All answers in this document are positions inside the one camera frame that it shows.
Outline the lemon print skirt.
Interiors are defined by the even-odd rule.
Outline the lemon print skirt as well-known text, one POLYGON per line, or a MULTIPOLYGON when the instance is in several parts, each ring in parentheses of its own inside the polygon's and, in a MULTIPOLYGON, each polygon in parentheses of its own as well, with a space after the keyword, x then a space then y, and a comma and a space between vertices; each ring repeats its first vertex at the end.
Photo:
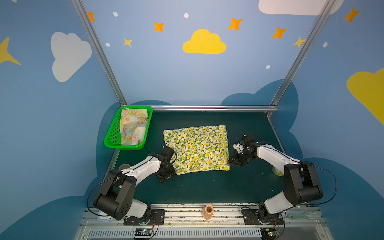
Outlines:
POLYGON ((229 171, 229 144, 225 125, 164 130, 164 141, 177 157, 177 175, 229 171))

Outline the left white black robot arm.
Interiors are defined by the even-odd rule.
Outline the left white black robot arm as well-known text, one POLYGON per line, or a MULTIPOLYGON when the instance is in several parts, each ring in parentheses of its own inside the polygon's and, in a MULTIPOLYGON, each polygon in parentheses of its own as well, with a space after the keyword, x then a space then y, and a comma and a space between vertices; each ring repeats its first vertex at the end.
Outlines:
POLYGON ((177 157, 173 150, 166 149, 159 154, 147 156, 129 168, 110 170, 105 179, 97 185, 100 189, 94 198, 93 207, 98 209, 99 213, 94 215, 117 221, 133 218, 139 225, 148 224, 152 218, 152 207, 134 199, 136 187, 153 174, 161 184, 176 176, 173 163, 177 157))

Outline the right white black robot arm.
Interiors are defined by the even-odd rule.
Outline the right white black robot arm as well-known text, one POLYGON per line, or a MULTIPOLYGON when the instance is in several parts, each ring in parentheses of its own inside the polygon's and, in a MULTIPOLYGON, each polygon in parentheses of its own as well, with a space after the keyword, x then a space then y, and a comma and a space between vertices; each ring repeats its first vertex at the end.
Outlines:
POLYGON ((234 155, 230 165, 245 166, 250 160, 263 160, 283 174, 283 190, 259 204, 261 217, 278 215, 288 209, 321 200, 323 188, 317 170, 330 173, 335 181, 332 197, 317 205, 332 201, 338 191, 336 175, 329 170, 315 166, 310 161, 300 161, 277 150, 265 142, 257 142, 253 135, 243 135, 240 142, 233 145, 234 155))

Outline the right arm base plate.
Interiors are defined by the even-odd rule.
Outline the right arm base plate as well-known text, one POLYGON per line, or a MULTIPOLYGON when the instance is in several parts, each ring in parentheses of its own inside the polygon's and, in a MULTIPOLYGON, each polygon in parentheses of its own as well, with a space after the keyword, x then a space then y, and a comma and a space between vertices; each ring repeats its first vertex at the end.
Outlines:
POLYGON ((259 213, 258 209, 242 208, 240 209, 243 215, 245 225, 283 225, 284 217, 281 213, 269 214, 267 212, 259 213))

